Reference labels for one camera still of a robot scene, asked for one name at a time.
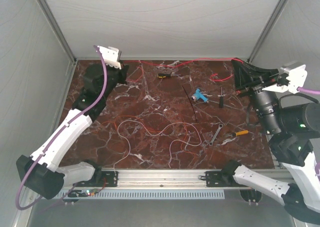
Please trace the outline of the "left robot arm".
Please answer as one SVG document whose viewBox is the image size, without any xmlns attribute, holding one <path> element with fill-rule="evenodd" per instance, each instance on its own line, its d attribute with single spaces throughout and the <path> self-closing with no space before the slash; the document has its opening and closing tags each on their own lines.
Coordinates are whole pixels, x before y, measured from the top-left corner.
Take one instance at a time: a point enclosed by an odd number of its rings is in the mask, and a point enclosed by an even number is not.
<svg viewBox="0 0 320 227">
<path fill-rule="evenodd" d="M 91 160 L 61 167 L 60 163 L 78 137 L 100 116 L 107 97 L 117 84 L 126 84 L 128 65 L 118 69 L 101 64 L 87 67 L 83 87 L 61 125 L 51 137 L 29 157 L 16 161 L 24 186 L 47 200 L 55 197 L 64 186 L 79 182 L 99 185 L 103 180 L 101 167 Z"/>
</svg>

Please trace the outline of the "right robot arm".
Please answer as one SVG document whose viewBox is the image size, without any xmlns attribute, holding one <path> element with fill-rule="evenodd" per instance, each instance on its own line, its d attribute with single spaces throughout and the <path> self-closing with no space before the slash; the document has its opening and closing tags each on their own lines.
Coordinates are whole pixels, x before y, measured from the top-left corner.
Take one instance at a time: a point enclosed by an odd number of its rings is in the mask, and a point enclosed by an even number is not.
<svg viewBox="0 0 320 227">
<path fill-rule="evenodd" d="M 320 103 L 303 88 L 306 66 L 292 62 L 280 69 L 263 69 L 238 58 L 232 61 L 235 90 L 249 97 L 268 146 L 276 160 L 293 178 L 281 182 L 231 160 L 221 170 L 227 186 L 250 187 L 280 203 L 293 218 L 317 225 L 320 222 L 320 165 L 312 139 L 320 136 Z"/>
</svg>

